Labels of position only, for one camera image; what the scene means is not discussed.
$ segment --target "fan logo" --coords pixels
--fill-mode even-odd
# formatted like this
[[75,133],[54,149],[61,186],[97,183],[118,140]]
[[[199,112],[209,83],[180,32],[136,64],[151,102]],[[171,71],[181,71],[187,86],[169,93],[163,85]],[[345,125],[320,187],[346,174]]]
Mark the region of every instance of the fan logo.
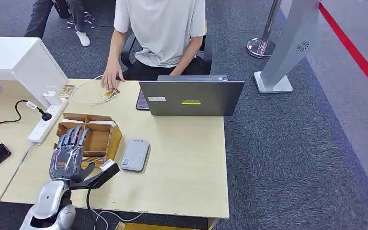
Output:
[[301,52],[306,50],[310,46],[310,43],[308,41],[303,41],[300,44],[297,45],[297,51]]

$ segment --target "laptop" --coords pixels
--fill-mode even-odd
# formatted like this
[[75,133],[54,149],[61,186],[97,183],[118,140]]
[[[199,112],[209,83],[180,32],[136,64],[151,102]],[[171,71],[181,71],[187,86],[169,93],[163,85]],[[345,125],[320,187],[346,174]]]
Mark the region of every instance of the laptop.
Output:
[[227,81],[228,77],[225,75],[204,75],[204,76],[171,76],[160,75],[157,77],[158,81]]
[[139,81],[152,115],[232,116],[244,81]]
[[[191,75],[191,76],[171,76],[171,75],[160,75],[157,77],[158,81],[227,81],[228,77],[226,75]],[[136,102],[137,110],[150,110],[149,105],[140,91],[138,100]]]

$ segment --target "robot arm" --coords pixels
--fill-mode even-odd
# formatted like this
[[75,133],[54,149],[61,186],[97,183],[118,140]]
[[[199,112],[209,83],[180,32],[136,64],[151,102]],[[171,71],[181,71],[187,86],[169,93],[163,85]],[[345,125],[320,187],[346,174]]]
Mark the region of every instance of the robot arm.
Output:
[[85,129],[77,143],[81,126],[69,129],[60,137],[53,151],[49,174],[51,181],[40,190],[23,221],[21,230],[69,230],[75,218],[75,208],[71,202],[71,191],[75,189],[96,189],[119,172],[118,165],[108,160],[101,165],[101,172],[87,180],[94,170],[91,162],[86,169],[81,168],[83,142],[89,129]]

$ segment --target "silver display stand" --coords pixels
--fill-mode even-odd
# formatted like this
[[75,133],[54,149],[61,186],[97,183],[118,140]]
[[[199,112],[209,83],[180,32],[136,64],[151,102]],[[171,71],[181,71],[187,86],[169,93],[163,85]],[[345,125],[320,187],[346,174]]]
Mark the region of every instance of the silver display stand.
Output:
[[261,72],[254,73],[260,93],[291,92],[286,74],[314,47],[319,0],[293,0],[279,42]]
[[267,59],[271,57],[276,44],[269,40],[269,38],[272,31],[274,16],[276,15],[277,9],[280,7],[280,3],[281,0],[273,0],[272,8],[270,9],[269,16],[267,17],[262,38],[257,37],[248,42],[246,48],[249,51],[249,54],[253,57],[261,59]]

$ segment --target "cardboard divider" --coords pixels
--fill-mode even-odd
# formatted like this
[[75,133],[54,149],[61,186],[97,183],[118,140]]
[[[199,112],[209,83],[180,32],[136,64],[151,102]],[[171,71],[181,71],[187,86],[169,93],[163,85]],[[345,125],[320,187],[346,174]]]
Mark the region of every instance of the cardboard divider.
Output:
[[108,124],[90,124],[90,121],[112,121],[112,118],[108,116],[100,115],[86,115],[86,114],[63,114],[65,119],[82,121],[83,123],[76,122],[60,122],[57,128],[57,136],[60,138],[70,128],[81,126],[78,140],[81,138],[84,129],[89,128],[87,136],[85,138],[83,167],[86,167],[90,162],[95,162],[95,167],[99,168],[106,160],[114,159],[116,151],[119,147],[122,133],[119,126],[115,127]]

